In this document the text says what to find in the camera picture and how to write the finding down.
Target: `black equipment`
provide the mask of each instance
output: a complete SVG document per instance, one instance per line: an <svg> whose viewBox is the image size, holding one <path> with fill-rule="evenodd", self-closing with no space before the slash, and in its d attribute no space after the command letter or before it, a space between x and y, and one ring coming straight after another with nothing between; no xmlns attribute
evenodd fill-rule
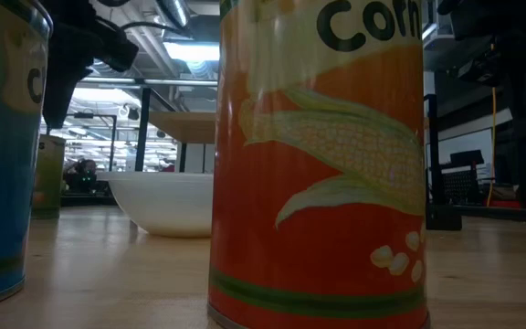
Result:
<svg viewBox="0 0 526 329"><path fill-rule="evenodd" d="M502 86L512 114L518 163L519 200L526 204L526 1L444 0L440 15L450 14L457 40L490 37L487 51L449 72L465 81Z"/></svg>
<svg viewBox="0 0 526 329"><path fill-rule="evenodd" d="M65 173L64 180L73 193L89 193L97 183L97 175L87 170L90 160L81 159L74 167L74 173Z"/></svg>
<svg viewBox="0 0 526 329"><path fill-rule="evenodd" d="M123 72L132 66L139 48L127 39L122 29L98 17L88 0L41 2L54 21L54 34L49 41L44 119L48 127L57 129L62 128L72 92L77 83L91 73L87 67L95 58Z"/></svg>

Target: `can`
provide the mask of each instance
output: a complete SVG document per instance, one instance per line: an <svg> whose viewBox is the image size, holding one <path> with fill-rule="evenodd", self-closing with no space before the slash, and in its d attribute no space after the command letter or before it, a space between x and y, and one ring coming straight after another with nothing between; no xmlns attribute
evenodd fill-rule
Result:
<svg viewBox="0 0 526 329"><path fill-rule="evenodd" d="M60 137L40 135L32 196L34 219L55 219L60 216L65 145L66 141Z"/></svg>
<svg viewBox="0 0 526 329"><path fill-rule="evenodd" d="M21 289L52 21L0 0L0 300Z"/></svg>
<svg viewBox="0 0 526 329"><path fill-rule="evenodd" d="M429 327L420 1L224 0L209 312Z"/></svg>

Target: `corn illustration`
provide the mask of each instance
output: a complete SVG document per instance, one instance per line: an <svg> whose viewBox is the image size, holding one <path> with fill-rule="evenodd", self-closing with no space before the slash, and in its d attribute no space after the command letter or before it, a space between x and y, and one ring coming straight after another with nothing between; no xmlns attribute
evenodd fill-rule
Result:
<svg viewBox="0 0 526 329"><path fill-rule="evenodd" d="M405 236L405 244L409 249L417 251L419 249L419 234L417 232L409 232Z"/></svg>
<svg viewBox="0 0 526 329"><path fill-rule="evenodd" d="M378 268L388 268L393 261L393 251L389 246L382 246L371 253L371 262Z"/></svg>
<svg viewBox="0 0 526 329"><path fill-rule="evenodd" d="M292 196L279 211L276 226L306 207L351 203L424 215L422 147L404 124L362 104L310 90L294 88L283 93L300 110L256 113L255 102L243 103L239 123L247 144L285 143L340 170L342 175Z"/></svg>
<svg viewBox="0 0 526 329"><path fill-rule="evenodd" d="M393 261L389 265L389 272L391 275L401 275L407 268L407 265L409 265L409 257L404 252L399 252L394 255Z"/></svg>
<svg viewBox="0 0 526 329"><path fill-rule="evenodd" d="M424 263L421 260L416 261L416 265L413 266L411 270L411 280L413 282L418 282L421 279L421 274L424 271Z"/></svg>

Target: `wall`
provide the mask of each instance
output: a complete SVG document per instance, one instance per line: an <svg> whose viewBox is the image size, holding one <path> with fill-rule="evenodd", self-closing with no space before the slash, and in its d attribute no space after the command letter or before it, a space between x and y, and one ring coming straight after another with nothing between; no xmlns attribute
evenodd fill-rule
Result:
<svg viewBox="0 0 526 329"><path fill-rule="evenodd" d="M182 161L182 144L178 144L178 155L175 171L179 172ZM186 173L208 173L215 171L215 145L202 143L188 143L184 163Z"/></svg>

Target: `person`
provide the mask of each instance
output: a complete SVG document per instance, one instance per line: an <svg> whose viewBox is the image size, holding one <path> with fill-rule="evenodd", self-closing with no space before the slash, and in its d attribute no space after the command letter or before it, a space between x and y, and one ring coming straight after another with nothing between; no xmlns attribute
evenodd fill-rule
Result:
<svg viewBox="0 0 526 329"><path fill-rule="evenodd" d="M80 159L64 169L63 178L70 192L89 193L97 182L97 163Z"/></svg>

